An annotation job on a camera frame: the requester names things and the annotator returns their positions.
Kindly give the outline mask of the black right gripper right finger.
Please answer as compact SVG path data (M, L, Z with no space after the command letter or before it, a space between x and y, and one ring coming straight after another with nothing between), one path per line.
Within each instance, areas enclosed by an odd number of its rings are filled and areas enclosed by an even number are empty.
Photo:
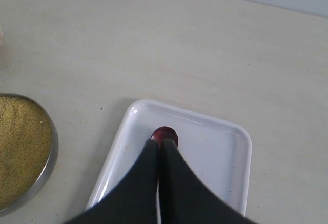
M160 147L159 205L162 223L254 223L211 192L169 139Z

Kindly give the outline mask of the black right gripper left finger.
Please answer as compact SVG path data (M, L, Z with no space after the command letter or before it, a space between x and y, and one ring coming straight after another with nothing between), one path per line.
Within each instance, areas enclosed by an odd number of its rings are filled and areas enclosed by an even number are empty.
M157 223L159 146L148 140L124 178L96 205L67 223Z

